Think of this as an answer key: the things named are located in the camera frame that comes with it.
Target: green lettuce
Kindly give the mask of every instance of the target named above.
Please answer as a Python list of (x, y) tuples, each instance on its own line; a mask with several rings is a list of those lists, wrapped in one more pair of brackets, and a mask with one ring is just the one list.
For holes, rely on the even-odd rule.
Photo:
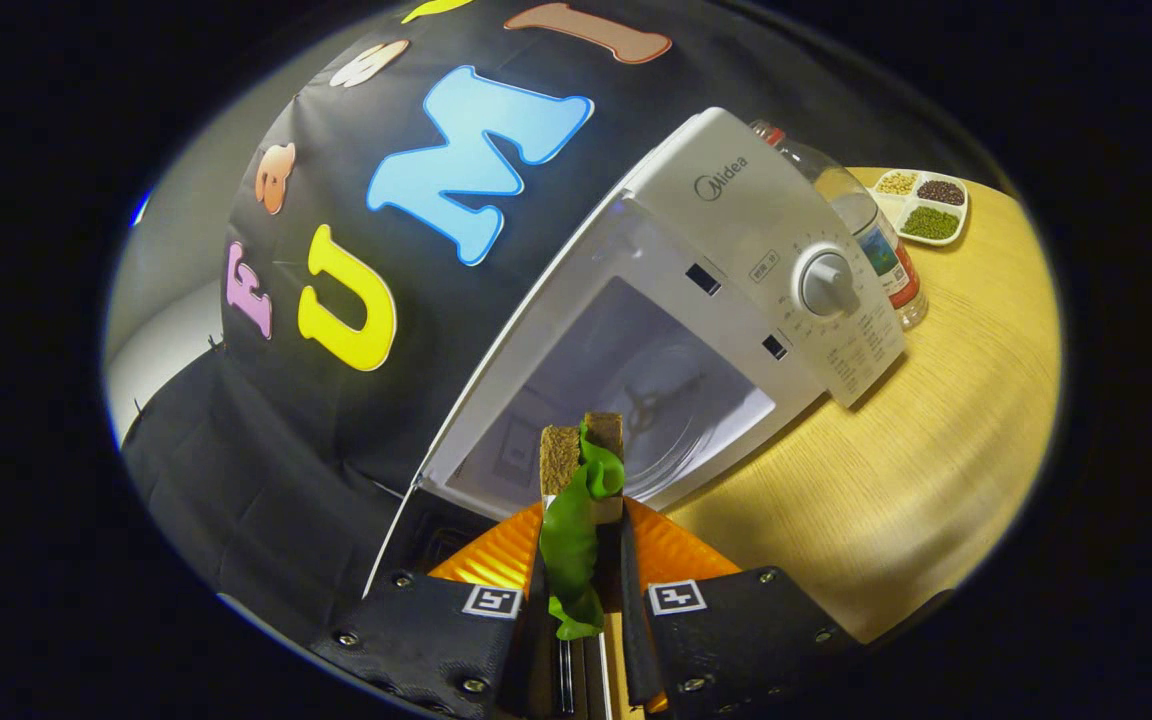
[(626, 465), (607, 448), (586, 438), (579, 425), (579, 468), (571, 483), (554, 497), (540, 524), (540, 556), (550, 583), (550, 614), (562, 621), (558, 638), (573, 641), (602, 632), (602, 602), (591, 579), (598, 560), (594, 500), (615, 497), (626, 487)]

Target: sandwich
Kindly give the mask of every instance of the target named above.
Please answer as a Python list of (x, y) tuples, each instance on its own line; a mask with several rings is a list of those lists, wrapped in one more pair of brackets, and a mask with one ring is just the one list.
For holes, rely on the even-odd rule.
[(561, 621), (559, 639), (593, 637), (602, 632), (599, 596), (616, 597), (609, 592), (616, 584), (616, 560), (608, 550), (614, 550), (626, 487), (621, 415), (585, 414), (578, 429), (541, 430), (539, 464), (540, 555), (550, 614)]

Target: white microwave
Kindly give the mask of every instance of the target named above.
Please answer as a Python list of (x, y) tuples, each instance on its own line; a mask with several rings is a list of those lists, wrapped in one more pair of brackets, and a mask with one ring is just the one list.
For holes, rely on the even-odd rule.
[(664, 509), (904, 350), (835, 211), (726, 109), (594, 206), (457, 397), (414, 488), (503, 520), (540, 500), (540, 429), (621, 414), (626, 495)]

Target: foam letter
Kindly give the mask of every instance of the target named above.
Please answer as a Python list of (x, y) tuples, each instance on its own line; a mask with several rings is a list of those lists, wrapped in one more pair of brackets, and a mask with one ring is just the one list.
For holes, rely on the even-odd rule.
[(248, 265), (238, 264), (243, 259), (243, 247), (238, 242), (229, 243), (229, 272), (225, 274), (225, 301), (237, 306), (243, 314), (256, 323), (260, 328), (260, 334), (265, 340), (270, 340), (270, 325), (273, 323), (274, 306), (268, 295), (256, 296), (260, 290), (260, 279), (256, 276), (256, 270)]
[(389, 347), (397, 332), (397, 308), (394, 306), (394, 296), (384, 279), (363, 260), (333, 242), (332, 228), (327, 225), (319, 225), (314, 240), (310, 241), (306, 264), (311, 274), (326, 270), (340, 283), (355, 291), (362, 304), (367, 306), (367, 319), (361, 329), (349, 327), (320, 305), (314, 288), (306, 286), (301, 291), (301, 305), (296, 313), (302, 336), (319, 341), (346, 365), (362, 372), (382, 365), (389, 357)]
[(545, 3), (526, 9), (508, 18), (506, 29), (543, 26), (554, 31), (579, 37), (582, 40), (602, 45), (612, 51), (613, 58), (627, 65), (646, 63), (666, 53), (673, 40), (658, 32), (642, 32), (612, 20), (600, 18), (573, 10), (568, 3)]
[(411, 13), (407, 14), (401, 24), (407, 24), (420, 17), (420, 15), (437, 15), (439, 13), (446, 13), (448, 10), (454, 10), (460, 8), (461, 5), (469, 5), (473, 0), (429, 0), (429, 3), (424, 3), (420, 8), (416, 8)]
[(283, 197), (287, 195), (287, 176), (296, 164), (296, 143), (275, 145), (265, 151), (260, 167), (256, 168), (256, 199), (264, 202), (265, 210), (271, 215), (283, 209)]
[(380, 161), (367, 187), (367, 209), (410, 213), (456, 243), (465, 265), (483, 262), (505, 214), (494, 205), (470, 210), (447, 194), (518, 195), (522, 177), (488, 139), (515, 143), (522, 161), (547, 162), (579, 130), (594, 103), (588, 97), (538, 94), (477, 76), (462, 65), (425, 96), (425, 114), (447, 145), (396, 152)]
[(357, 58), (349, 60), (346, 67), (335, 71), (328, 85), (333, 88), (362, 85), (371, 79), (371, 76), (382, 70), (386, 65), (392, 63), (394, 58), (402, 55), (408, 45), (411, 43), (407, 40), (391, 41), (389, 45), (381, 41), (380, 45), (362, 51)]

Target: bread slice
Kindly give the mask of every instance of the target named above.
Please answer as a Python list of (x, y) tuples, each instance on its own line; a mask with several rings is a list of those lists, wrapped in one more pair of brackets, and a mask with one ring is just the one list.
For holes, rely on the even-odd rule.
[[(589, 441), (626, 460), (621, 414), (585, 414)], [(547, 425), (540, 430), (540, 495), (558, 495), (579, 468), (579, 429)]]
[(589, 441), (608, 448), (626, 462), (626, 440), (621, 435), (621, 414), (585, 414)]
[(540, 493), (558, 495), (579, 468), (579, 429), (540, 430)]

